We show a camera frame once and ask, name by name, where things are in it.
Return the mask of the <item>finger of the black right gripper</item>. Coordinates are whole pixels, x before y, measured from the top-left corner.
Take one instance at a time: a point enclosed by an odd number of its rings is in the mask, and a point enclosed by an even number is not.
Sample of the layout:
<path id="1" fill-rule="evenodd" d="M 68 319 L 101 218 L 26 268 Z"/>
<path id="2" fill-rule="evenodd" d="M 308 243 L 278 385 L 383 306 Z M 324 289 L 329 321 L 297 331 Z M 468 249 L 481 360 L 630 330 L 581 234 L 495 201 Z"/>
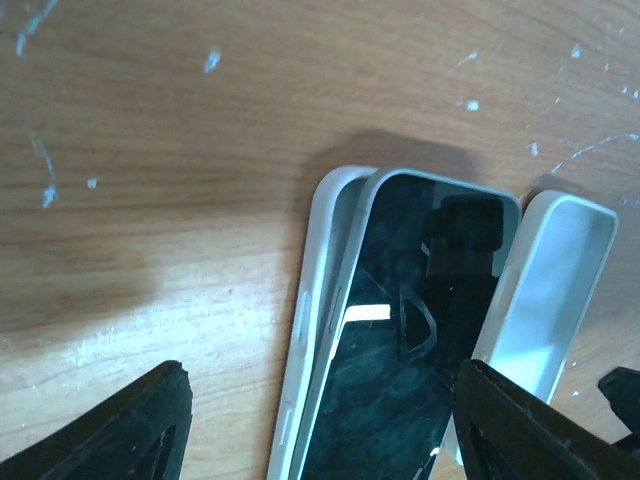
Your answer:
<path id="1" fill-rule="evenodd" d="M 616 445 L 639 444 L 639 371 L 616 367 L 598 381 L 598 389 L 630 434 Z"/>

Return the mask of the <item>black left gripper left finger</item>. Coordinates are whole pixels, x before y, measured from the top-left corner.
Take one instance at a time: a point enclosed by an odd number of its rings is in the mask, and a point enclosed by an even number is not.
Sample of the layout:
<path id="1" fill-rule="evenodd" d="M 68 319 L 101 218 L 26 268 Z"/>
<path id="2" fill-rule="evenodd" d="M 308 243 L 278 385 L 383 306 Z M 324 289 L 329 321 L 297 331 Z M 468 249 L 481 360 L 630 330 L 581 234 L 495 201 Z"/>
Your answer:
<path id="1" fill-rule="evenodd" d="M 165 361 L 1 462 L 3 479 L 178 479 L 192 422 L 188 373 Z"/>

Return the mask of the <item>white-edged black phone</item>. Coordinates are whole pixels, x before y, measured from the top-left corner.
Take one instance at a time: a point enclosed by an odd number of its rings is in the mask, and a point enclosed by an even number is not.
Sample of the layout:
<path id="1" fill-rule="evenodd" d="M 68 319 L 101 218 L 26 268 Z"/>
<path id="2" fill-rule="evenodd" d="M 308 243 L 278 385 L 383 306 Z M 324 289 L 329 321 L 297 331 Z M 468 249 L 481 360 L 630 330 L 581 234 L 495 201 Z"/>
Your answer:
<path id="1" fill-rule="evenodd" d="M 427 479 L 521 221 L 507 192 L 408 168 L 361 190 L 293 479 Z"/>

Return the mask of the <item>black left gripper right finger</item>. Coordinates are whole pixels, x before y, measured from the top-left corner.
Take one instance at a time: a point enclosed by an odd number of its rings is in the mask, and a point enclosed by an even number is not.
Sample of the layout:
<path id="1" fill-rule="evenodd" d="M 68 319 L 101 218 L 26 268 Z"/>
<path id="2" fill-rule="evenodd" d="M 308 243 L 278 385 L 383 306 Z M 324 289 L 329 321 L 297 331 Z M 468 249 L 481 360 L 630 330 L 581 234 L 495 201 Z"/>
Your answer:
<path id="1" fill-rule="evenodd" d="M 461 365 L 453 418 L 468 479 L 639 477 L 639 444 L 603 441 L 480 360 Z"/>

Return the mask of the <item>cream phone case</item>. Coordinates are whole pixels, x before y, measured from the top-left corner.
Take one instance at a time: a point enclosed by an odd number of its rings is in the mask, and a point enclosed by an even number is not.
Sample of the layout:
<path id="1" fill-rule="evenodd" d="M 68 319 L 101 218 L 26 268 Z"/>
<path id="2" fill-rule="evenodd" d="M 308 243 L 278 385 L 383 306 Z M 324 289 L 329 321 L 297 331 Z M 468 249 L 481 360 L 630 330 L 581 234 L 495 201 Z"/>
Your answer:
<path id="1" fill-rule="evenodd" d="M 618 228 L 590 200 L 544 190 L 529 202 L 472 353 L 551 402 Z"/>
<path id="2" fill-rule="evenodd" d="M 358 197 L 374 167 L 346 165 L 319 182 L 310 207 L 289 351 L 266 477 L 286 479 L 313 364 Z"/>

